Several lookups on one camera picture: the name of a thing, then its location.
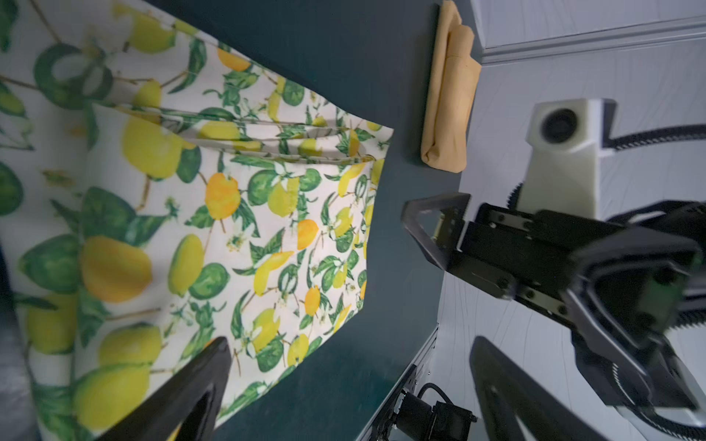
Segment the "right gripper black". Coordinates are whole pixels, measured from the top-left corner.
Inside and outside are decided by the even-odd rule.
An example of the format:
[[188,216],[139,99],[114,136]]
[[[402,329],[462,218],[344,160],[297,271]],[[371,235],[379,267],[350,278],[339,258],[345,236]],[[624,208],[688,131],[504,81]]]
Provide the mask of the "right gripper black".
[[641,227],[607,236],[600,220],[487,203],[467,223],[470,200],[452,192],[404,204],[404,228],[428,262],[497,299],[573,322],[636,404],[697,408],[665,337],[702,264],[695,241]]

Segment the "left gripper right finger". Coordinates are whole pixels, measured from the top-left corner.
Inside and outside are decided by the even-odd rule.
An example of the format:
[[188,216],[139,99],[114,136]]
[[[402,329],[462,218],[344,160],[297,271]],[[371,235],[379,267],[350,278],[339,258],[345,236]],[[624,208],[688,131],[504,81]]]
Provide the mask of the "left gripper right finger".
[[474,340],[469,362],[491,440],[523,440],[523,426],[536,440],[604,438],[483,336]]

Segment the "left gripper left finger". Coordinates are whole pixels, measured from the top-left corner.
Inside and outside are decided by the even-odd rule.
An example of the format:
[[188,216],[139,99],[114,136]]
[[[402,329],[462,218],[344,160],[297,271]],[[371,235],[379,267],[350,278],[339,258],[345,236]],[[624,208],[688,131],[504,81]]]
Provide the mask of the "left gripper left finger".
[[196,358],[101,440],[210,440],[229,378],[232,355],[224,337]]

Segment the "yellow skirt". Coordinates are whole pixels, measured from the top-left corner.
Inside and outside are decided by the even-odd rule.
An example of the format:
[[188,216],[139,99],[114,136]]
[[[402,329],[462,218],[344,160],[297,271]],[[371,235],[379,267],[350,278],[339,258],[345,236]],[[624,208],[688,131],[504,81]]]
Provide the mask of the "yellow skirt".
[[467,128],[482,66],[472,58],[474,32],[452,1],[439,11],[420,145],[428,166],[454,174],[467,167]]

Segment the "floral patterned skirt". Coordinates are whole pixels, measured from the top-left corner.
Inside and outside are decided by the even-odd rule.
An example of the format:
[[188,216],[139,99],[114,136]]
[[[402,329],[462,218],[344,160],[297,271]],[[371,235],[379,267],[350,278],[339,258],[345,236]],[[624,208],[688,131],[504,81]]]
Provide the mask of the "floral patterned skirt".
[[393,130],[143,1],[1,5],[1,249],[40,440],[223,337],[216,421],[364,305]]

